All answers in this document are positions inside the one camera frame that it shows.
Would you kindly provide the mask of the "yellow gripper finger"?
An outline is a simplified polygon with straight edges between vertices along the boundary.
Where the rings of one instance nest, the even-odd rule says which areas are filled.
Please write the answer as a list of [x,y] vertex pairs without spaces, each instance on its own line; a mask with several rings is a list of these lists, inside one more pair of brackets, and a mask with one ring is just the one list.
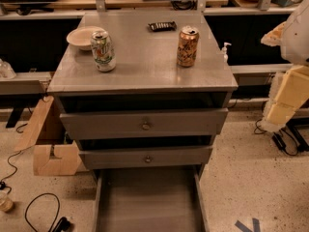
[[277,72],[270,85],[261,122],[262,129],[277,132],[284,128],[308,99],[308,67],[293,65],[286,72]]
[[274,29],[264,34],[261,38],[261,43],[268,46],[278,46],[281,44],[282,34],[286,22],[282,22]]

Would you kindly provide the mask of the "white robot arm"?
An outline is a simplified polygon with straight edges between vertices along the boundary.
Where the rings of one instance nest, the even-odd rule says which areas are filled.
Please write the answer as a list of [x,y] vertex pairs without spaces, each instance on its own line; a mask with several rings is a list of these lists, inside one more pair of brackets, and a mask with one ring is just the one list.
[[262,128],[277,132],[309,100],[309,0],[303,0],[285,22],[266,33],[261,43],[279,45],[281,57],[292,64],[285,73],[275,75],[263,112]]

